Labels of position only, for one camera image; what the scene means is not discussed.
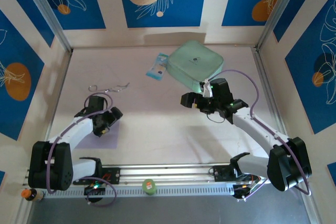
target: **white wall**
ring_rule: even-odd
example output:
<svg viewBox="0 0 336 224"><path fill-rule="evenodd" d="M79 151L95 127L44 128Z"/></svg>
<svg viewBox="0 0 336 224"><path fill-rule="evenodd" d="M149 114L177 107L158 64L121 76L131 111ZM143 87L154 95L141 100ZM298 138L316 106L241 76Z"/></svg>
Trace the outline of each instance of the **white wall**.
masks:
<svg viewBox="0 0 336 224"><path fill-rule="evenodd" d="M261 56L289 135L302 138L307 145L313 172L310 186L323 223L329 224L335 223L336 219L336 188L327 169L328 164L336 161L336 124L313 134L285 62L286 55L326 1L306 0L280 42L276 43L272 34Z"/></svg>
<svg viewBox="0 0 336 224"><path fill-rule="evenodd" d="M31 147L44 140L49 127L68 56L56 39L48 47L16 0L0 0L0 9L45 63L18 140L0 133L0 170L6 172L0 191L0 222L10 223L21 200Z"/></svg>
<svg viewBox="0 0 336 224"><path fill-rule="evenodd" d="M74 48L180 45L189 39L206 44L254 45L263 26L222 27L228 0L204 0L200 27L163 27L128 29L122 0L98 0L106 29L67 30Z"/></svg>

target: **green case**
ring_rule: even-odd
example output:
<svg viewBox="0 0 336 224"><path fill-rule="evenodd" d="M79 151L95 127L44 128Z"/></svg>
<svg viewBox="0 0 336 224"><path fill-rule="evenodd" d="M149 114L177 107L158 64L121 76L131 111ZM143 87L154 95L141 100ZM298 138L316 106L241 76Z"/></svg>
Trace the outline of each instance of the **green case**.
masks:
<svg viewBox="0 0 336 224"><path fill-rule="evenodd" d="M218 74L223 65L221 55L196 40L190 40L169 56L167 71L176 80L200 93L199 83Z"/></svg>

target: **black cable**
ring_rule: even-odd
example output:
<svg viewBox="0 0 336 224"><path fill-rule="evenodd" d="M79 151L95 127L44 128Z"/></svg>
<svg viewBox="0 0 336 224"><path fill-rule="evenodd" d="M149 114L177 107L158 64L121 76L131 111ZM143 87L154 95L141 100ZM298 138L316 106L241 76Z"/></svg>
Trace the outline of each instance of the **black cable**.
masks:
<svg viewBox="0 0 336 224"><path fill-rule="evenodd" d="M212 173L212 174L210 173L210 170L211 170L211 169L213 170L213 168L210 167L210 169L208 170L208 173L209 173L209 175L214 176L214 173Z"/></svg>
<svg viewBox="0 0 336 224"><path fill-rule="evenodd" d="M104 102L106 103L106 108L105 109L107 109L107 107L108 107L108 102L107 102L107 100L106 100L106 98L105 97L103 97L104 98Z"/></svg>
<svg viewBox="0 0 336 224"><path fill-rule="evenodd" d="M212 121L212 122L214 122L214 123L224 123L224 122L225 122L225 118L224 118L224 120L221 121L221 122L216 122L216 121L214 121L214 120L212 120L212 119L209 118L209 114L207 114L206 117L207 117L210 121Z"/></svg>

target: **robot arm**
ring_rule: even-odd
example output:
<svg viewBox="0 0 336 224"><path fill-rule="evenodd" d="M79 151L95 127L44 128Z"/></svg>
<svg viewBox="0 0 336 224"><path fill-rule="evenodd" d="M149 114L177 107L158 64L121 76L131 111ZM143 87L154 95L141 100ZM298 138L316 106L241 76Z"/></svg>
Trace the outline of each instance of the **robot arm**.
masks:
<svg viewBox="0 0 336 224"><path fill-rule="evenodd" d="M222 118L227 119L231 124L250 135L269 156L269 158L263 158L249 153L241 153L230 160L230 166L235 171L233 173L237 176L253 174L268 178L280 191L285 191L300 183L303 177L285 146L279 145L281 143L276 138L280 137L298 159L305 176L308 178L311 175L307 149L303 140L298 137L290 139L288 136L272 129L256 115L250 115L250 108L244 101L233 99L228 83L224 78L215 79L210 82L210 85L212 97L206 98L201 94L187 93L182 96L181 105L187 108L198 108L205 114L219 112ZM275 135L267 131L265 127L274 132Z"/></svg>
<svg viewBox="0 0 336 224"><path fill-rule="evenodd" d="M108 132L109 127L123 116L120 110L113 107L111 111L80 120L92 112L102 111L104 103L105 99L103 97L91 96L88 106L75 115L72 123L63 131L63 134L58 134L47 142L39 141L34 144L28 176L28 184L31 188L46 188L48 155L53 142L58 136L61 136L61 139L52 153L51 189L66 190L74 180L86 176L102 176L100 159L83 157L72 162L71 152L88 134L94 132L96 136L100 137Z"/></svg>

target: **purple cable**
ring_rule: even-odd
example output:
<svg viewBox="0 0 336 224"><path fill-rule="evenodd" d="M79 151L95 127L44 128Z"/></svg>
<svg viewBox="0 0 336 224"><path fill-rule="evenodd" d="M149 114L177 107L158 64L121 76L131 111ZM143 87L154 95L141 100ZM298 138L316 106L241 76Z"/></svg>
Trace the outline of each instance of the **purple cable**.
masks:
<svg viewBox="0 0 336 224"><path fill-rule="evenodd" d="M265 179L264 182L262 182L261 185L260 185L259 187L257 187L257 189L255 189L252 193L250 193L249 195L247 195L247 196L245 197L245 199L248 199L248 198L251 197L253 194L255 194L256 191L258 191L259 189L261 189L262 186L266 183L266 181L267 181L267 179Z"/></svg>
<svg viewBox="0 0 336 224"><path fill-rule="evenodd" d="M85 120L86 118L90 117L90 116L93 116L93 115L97 115L97 114L102 114L102 113L105 113L106 111L109 111L112 109L112 106L113 106L113 99L112 97L107 94L107 93L101 93L101 92L97 92L97 93L93 93L92 95L88 96L86 99L85 99L85 103L84 103L84 106L87 102L87 100L93 96L93 95L96 95L96 94L102 94L102 95L106 95L108 98L110 98L110 101L111 101L111 104L109 107L107 107L106 109L104 110L101 110L101 111L96 111L96 112L93 112L91 114L88 114L86 116L83 116L82 118L80 118L79 120L77 120L75 123L72 123L70 126L68 126L61 134L60 136L58 136L55 141L53 142L53 144L51 145L51 148L50 148L50 151L49 151L49 155L48 155L48 161L47 161L47 175L46 175L46 184L47 184L47 191L49 194L54 194L56 192L56 190L52 191L51 188L50 188L50 167L51 167L51 159L52 159L52 154L54 152L54 149L55 149L55 146L56 144L58 143L59 140L61 140L61 138L72 128L74 127L76 124L80 123L81 121Z"/></svg>
<svg viewBox="0 0 336 224"><path fill-rule="evenodd" d="M298 187L298 186L296 186L296 185L295 185L294 187L295 187L296 189L298 189L300 192L302 192L302 193L304 193L304 194L306 194L306 195L311 195L311 191L310 191L310 189L309 189L309 183L308 183L308 180L307 180L306 175L304 174L304 171L303 171L303 169L302 169L302 167L301 167L301 165L300 165L300 162L299 162L298 158L295 156L294 152L291 150L291 148L288 146L288 144L287 144L287 143L286 143L280 136L277 136L277 134L276 134L275 132L273 132L268 126L266 126L266 125L263 124L261 121L259 121L258 119L256 119L256 117L255 117L254 114L253 114L253 109L254 109L255 105L257 104L257 102L258 102L258 100L259 100L259 89L258 89L257 84L255 83L255 81L254 81L250 76L248 76L247 74L245 74L244 72L241 72L241 71L239 71L239 70L235 70L235 69L227 69L227 70L223 70L222 72L220 72L220 73L214 75L213 77L211 77L211 78L209 79L209 81L213 80L213 79L214 79L215 77L217 77L219 74L224 73L224 72L235 72L235 73L240 73L240 74L242 74L243 76L245 76L247 79L249 79L250 82L252 82L252 84L253 84L253 86L255 87L256 92L257 92L257 98L256 98L255 102L252 104L252 106L251 106L251 108L250 108L250 115L251 115L252 119L253 119L255 122L257 122L261 127L263 127L266 131L268 131L270 134L272 134L272 136L273 136L276 140L280 141L281 144L283 144L283 146L287 149L287 151L289 152L289 154L292 156L292 158L293 158L293 160L294 160L294 162L295 162L297 168L299 169L299 172L300 172L300 174L301 174L301 176L302 176L302 178L303 178L303 181L304 181L304 184L305 184L305 186L306 186L306 188L307 188L307 191L302 190L300 187ZM262 183L262 184L261 184L261 185L260 185L254 192L256 192L261 186L263 186L263 185L265 184L265 182Z"/></svg>
<svg viewBox="0 0 336 224"><path fill-rule="evenodd" d="M113 199L113 201L111 201L110 203L107 203L107 204L105 204L105 205L92 205L92 206L94 206L94 207L108 207L108 206L112 206L112 205L114 204L114 202L115 202L116 199L117 199L117 191L116 191L116 189L114 188L114 186L112 186L112 184L111 184L110 182L106 181L105 179L102 179L102 178L96 178L96 177L84 177L84 178L82 178L82 179L93 179L93 180L101 181L101 182L107 184L108 186L110 186L110 187L112 188L112 190L114 191L114 199ZM86 200L87 200L87 202L90 202L90 201L89 201L89 193L88 193L87 196L86 196Z"/></svg>

